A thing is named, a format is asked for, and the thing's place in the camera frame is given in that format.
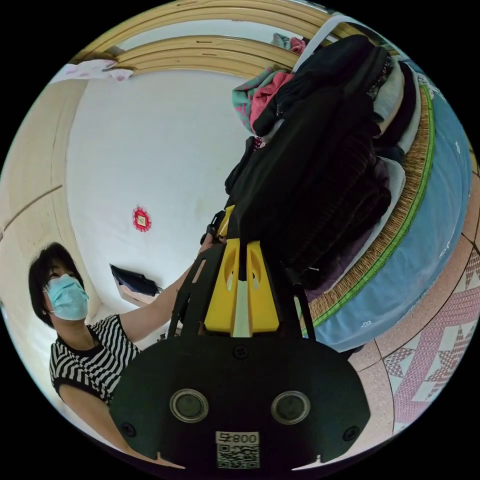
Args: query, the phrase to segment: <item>black and white striped shirt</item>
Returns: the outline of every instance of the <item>black and white striped shirt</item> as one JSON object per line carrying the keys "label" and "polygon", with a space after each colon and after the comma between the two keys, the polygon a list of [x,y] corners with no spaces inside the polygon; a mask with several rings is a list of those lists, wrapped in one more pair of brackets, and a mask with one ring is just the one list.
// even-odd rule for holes
{"label": "black and white striped shirt", "polygon": [[110,315],[88,329],[98,342],[90,350],[75,350],[60,337],[52,344],[51,383],[57,393],[60,385],[68,384],[109,405],[123,369],[141,350],[125,335],[119,315]]}

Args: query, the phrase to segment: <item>teal cloth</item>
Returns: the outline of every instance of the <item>teal cloth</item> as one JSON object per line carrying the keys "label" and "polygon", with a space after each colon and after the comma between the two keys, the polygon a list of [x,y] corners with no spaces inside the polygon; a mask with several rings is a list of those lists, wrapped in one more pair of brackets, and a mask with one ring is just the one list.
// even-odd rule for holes
{"label": "teal cloth", "polygon": [[269,66],[255,78],[252,78],[237,88],[234,88],[231,93],[233,108],[238,114],[243,126],[251,134],[255,135],[255,132],[252,131],[252,128],[250,127],[250,113],[252,111],[252,99],[254,94],[258,89],[270,85],[274,76],[278,72],[286,72],[286,70],[275,70],[273,67]]}
{"label": "teal cloth", "polygon": [[290,39],[287,36],[282,35],[280,33],[273,34],[273,40],[270,42],[270,44],[285,50],[292,49],[292,44],[290,42]]}

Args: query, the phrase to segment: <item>red decoration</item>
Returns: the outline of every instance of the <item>red decoration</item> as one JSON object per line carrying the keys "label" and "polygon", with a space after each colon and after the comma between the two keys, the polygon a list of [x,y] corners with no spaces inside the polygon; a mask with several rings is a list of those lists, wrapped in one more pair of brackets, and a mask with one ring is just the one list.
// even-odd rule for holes
{"label": "red decoration", "polygon": [[140,206],[133,210],[133,226],[139,232],[147,232],[152,226],[149,214]]}

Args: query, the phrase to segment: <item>short black hair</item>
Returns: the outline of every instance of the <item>short black hair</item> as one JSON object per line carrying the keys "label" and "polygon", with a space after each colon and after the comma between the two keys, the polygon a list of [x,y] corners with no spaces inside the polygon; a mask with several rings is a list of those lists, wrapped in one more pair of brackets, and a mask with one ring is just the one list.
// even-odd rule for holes
{"label": "short black hair", "polygon": [[31,306],[35,315],[51,328],[54,328],[54,326],[45,305],[44,289],[49,283],[50,272],[57,263],[70,270],[80,282],[82,288],[85,288],[84,281],[73,258],[63,245],[57,242],[51,243],[38,254],[28,271],[28,290],[30,291]]}

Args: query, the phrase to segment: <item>blue mattress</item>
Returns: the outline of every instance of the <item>blue mattress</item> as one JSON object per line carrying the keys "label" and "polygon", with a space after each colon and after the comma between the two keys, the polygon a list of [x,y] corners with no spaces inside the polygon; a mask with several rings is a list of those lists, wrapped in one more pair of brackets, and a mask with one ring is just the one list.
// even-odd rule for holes
{"label": "blue mattress", "polygon": [[[425,75],[413,62],[409,64]],[[424,197],[384,266],[315,327],[317,341],[339,352],[359,347],[400,322],[435,283],[462,232],[472,182],[469,144],[454,111],[427,80],[435,140]]]}

